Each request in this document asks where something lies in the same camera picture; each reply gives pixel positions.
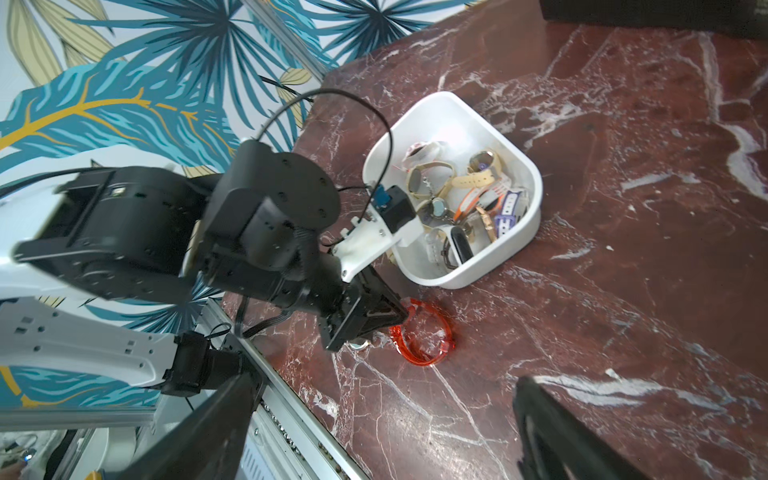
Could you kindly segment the beige square-face watch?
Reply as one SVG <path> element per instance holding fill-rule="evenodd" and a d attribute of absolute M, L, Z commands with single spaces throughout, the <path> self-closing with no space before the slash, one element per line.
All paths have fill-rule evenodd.
<path fill-rule="evenodd" d="M 470 158 L 465 175 L 451 180 L 451 186 L 460 189 L 484 188 L 506 177 L 501 157 L 493 150 L 482 150 Z"/>

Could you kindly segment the white fitness band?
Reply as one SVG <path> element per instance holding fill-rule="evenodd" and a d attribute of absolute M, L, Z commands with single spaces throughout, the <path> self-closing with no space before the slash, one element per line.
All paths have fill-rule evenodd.
<path fill-rule="evenodd" d="M 455 225 L 431 229 L 425 236 L 425 245 L 429 260 L 448 270 L 455 270 L 474 257 L 468 236 Z"/>

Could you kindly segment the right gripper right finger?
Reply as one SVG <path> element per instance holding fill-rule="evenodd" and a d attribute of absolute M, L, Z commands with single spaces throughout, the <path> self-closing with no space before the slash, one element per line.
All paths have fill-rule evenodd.
<path fill-rule="evenodd" d="M 531 377 L 516 383 L 513 401 L 525 479 L 645 479 Z"/>

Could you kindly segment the white orange watch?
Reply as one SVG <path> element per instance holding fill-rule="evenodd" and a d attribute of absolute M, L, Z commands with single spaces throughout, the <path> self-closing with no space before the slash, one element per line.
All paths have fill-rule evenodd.
<path fill-rule="evenodd" d="M 454 213 L 453 220 L 455 222 L 463 220 L 469 214 L 475 212 L 477 206 L 480 206 L 489 213 L 497 212 L 507 192 L 508 189 L 504 186 L 472 189 L 460 202 Z"/>

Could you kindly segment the yellow black plastic toolbox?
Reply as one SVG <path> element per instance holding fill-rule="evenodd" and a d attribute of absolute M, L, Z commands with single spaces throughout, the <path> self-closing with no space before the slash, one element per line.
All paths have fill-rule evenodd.
<path fill-rule="evenodd" d="M 670 28 L 735 38 L 767 38 L 767 3 L 737 0 L 541 0 L 547 21 Z"/>

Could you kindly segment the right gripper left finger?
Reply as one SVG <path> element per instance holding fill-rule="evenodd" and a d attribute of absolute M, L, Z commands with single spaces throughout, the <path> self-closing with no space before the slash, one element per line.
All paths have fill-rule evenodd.
<path fill-rule="evenodd" d="M 264 380 L 241 374 L 227 380 L 176 428 L 108 479 L 234 479 Z"/>

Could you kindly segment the purple white watch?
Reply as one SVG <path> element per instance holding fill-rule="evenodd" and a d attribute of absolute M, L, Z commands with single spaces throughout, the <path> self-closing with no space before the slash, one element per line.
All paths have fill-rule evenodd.
<path fill-rule="evenodd" d="M 498 203 L 494 217 L 495 232 L 498 238 L 510 233 L 528 209 L 528 192 L 522 189 L 510 190 Z"/>

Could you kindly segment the white plastic storage tray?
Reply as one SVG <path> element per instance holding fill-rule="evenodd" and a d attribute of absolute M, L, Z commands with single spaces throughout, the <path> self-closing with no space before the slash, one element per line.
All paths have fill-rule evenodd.
<path fill-rule="evenodd" d="M 440 161 L 454 165 L 456 177 L 467 173 L 470 158 L 493 150 L 502 159 L 507 177 L 492 185 L 528 192 L 526 214 L 510 233 L 491 243 L 476 211 L 455 222 L 454 213 L 472 189 L 454 188 L 445 197 L 416 200 L 406 191 L 406 176 L 398 168 L 407 149 L 417 142 L 443 141 L 447 144 Z M 411 281 L 429 287 L 459 289 L 490 273 L 527 246 L 541 222 L 543 180 L 538 168 L 516 146 L 458 96 L 449 92 L 431 94 L 418 101 L 398 120 L 391 134 L 384 135 L 368 154 L 363 167 L 367 182 L 381 180 L 383 186 L 399 186 L 407 193 L 424 234 L 407 247 L 392 252 L 400 270 Z M 455 225 L 468 236 L 474 257 L 455 270 L 431 262 L 425 245 L 426 234 L 443 225 Z"/>

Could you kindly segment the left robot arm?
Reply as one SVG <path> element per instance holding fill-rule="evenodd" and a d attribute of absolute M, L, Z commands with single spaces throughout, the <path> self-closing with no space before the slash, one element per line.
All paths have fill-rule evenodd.
<path fill-rule="evenodd" d="M 229 169 L 188 178 L 155 167 L 73 169 L 1 193 L 1 361 L 108 376 L 189 397 L 245 368 L 197 332 L 148 333 L 58 312 L 41 296 L 179 305 L 198 282 L 317 317 L 322 345 L 402 324 L 399 296 L 370 261 L 319 249 L 339 193 L 313 161 L 248 140 Z"/>

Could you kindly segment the aluminium front rail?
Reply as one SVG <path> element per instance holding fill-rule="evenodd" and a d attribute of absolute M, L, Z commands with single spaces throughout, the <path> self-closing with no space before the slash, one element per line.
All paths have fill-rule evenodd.
<path fill-rule="evenodd" d="M 196 330 L 216 348 L 245 355 L 265 377 L 251 415 L 238 479 L 366 479 L 368 475 L 249 341 L 234 335 L 218 303 L 203 307 Z"/>

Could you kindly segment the pink white watch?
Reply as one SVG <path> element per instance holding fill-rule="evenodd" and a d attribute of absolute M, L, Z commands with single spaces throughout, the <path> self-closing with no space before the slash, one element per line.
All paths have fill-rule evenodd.
<path fill-rule="evenodd" d="M 440 161 L 444 155 L 447 144 L 443 141 L 417 142 L 411 145 L 398 168 L 404 172 L 412 170 L 418 165 Z"/>

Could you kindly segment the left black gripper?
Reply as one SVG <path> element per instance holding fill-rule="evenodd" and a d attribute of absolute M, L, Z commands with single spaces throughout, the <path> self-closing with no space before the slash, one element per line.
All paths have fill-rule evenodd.
<path fill-rule="evenodd" d="M 401 297 L 367 266 L 350 283 L 331 283 L 320 297 L 318 325 L 323 348 L 338 352 L 358 338 L 374 331 L 402 325 L 409 312 Z"/>

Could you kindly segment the brown leather gold watch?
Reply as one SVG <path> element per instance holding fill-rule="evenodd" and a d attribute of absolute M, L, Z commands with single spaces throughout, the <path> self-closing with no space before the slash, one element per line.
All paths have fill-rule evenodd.
<path fill-rule="evenodd" d="M 483 227 L 491 243 L 497 241 L 498 236 L 493 218 L 490 213 L 480 205 L 475 206 L 475 211 L 482 221 Z"/>

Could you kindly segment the red translucent watch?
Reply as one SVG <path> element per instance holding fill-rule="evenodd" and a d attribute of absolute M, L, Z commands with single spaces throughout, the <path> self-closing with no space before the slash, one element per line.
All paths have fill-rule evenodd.
<path fill-rule="evenodd" d="M 444 360 L 454 349 L 451 324 L 432 303 L 406 298 L 407 317 L 403 324 L 388 329 L 397 352 L 408 363 L 428 367 Z"/>

